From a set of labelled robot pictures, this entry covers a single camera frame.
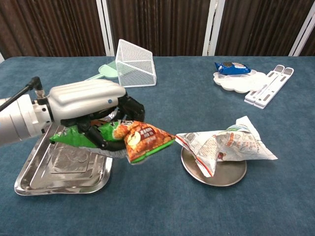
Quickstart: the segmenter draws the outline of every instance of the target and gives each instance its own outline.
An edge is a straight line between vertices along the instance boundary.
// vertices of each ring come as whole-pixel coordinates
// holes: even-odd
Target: round metal plate
[[[247,170],[246,161],[221,161],[217,162],[215,175],[206,178],[189,151],[182,148],[181,156],[183,166],[191,176],[202,183],[212,186],[225,187],[236,184],[245,176]]]

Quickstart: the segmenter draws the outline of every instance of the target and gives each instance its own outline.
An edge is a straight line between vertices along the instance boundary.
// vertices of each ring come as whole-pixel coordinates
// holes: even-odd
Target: crumpled snack bag
[[[108,123],[92,121],[91,124],[97,127],[104,140],[124,140],[130,164],[141,163],[148,156],[171,145],[175,140],[174,135],[139,121],[119,120]],[[87,149],[91,152],[114,158],[126,155],[124,151],[109,152],[97,148],[83,134],[79,133],[76,125],[55,134],[50,138],[50,141]]]

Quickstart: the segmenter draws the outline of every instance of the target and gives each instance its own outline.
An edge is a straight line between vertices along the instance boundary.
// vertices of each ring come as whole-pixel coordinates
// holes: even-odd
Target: blue snack package
[[[217,71],[222,75],[241,75],[251,72],[251,69],[243,64],[236,62],[216,63]]]

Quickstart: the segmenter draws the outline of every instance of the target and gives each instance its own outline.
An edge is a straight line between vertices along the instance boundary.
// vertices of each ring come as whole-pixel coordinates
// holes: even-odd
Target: metal tray
[[[214,176],[206,178],[189,151],[182,148],[181,156],[184,168],[192,177],[212,186],[225,187],[236,184],[245,176],[247,170],[246,161],[220,161],[217,162]]]
[[[37,141],[18,175],[14,190],[20,195],[92,193],[109,180],[112,158],[49,138],[63,126],[50,125]]]

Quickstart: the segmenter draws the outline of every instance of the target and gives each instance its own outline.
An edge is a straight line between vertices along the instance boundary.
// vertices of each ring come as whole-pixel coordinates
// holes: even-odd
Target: wire mesh basket
[[[116,55],[119,84],[144,87],[157,84],[152,52],[120,39]]]

